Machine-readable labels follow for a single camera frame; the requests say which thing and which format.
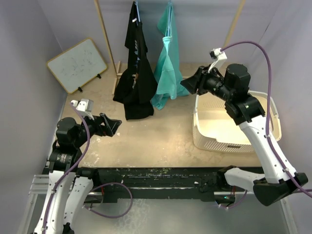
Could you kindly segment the teal t shirt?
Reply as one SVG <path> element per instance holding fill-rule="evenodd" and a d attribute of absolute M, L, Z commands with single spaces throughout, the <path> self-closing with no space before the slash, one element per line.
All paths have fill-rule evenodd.
<path fill-rule="evenodd" d="M 166 26 L 167 9 L 165 9 L 157 24 L 158 30 L 163 34 L 163 48 L 154 70 L 157 90 L 151 102 L 158 110 L 163 109 L 169 99 L 173 100 L 177 97 L 189 95 L 189 92 L 180 84 L 183 77 L 179 69 L 179 46 L 174 7 L 172 8 L 172 34 L 170 37 L 165 36 Z"/>

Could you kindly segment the light blue wire hanger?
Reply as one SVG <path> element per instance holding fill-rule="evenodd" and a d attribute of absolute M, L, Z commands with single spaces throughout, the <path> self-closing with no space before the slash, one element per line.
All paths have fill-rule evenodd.
<path fill-rule="evenodd" d="M 172 1 L 170 0 L 167 4 L 167 26 L 166 26 L 166 33 L 165 33 L 165 36 L 166 37 L 170 37 L 172 32 L 172 8 L 173 8 L 173 5 L 172 5 Z"/>

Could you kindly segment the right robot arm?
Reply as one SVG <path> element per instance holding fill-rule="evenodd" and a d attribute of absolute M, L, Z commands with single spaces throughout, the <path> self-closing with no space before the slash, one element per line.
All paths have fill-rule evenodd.
<path fill-rule="evenodd" d="M 250 141 L 263 173 L 244 171 L 228 166 L 218 171 L 217 186 L 223 191 L 236 186 L 252 191 L 264 206 L 294 193 L 308 182 L 281 152 L 269 128 L 269 112 L 249 90 L 251 75 L 242 64 L 230 64 L 225 75 L 217 68 L 200 66 L 195 74 L 181 81 L 190 94 L 211 93 L 225 102 L 225 110 Z"/>

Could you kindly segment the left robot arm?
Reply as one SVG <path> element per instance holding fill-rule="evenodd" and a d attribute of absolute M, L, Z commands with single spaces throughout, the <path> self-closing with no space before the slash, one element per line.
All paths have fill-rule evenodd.
<path fill-rule="evenodd" d="M 98 170 L 79 169 L 87 153 L 80 148 L 90 145 L 91 137 L 113 137 L 122 124 L 104 113 L 99 116 L 81 116 L 81 124 L 72 117 L 57 123 L 56 141 L 49 156 L 48 188 L 36 234 L 72 234 L 78 209 L 90 191 L 100 187 Z"/>

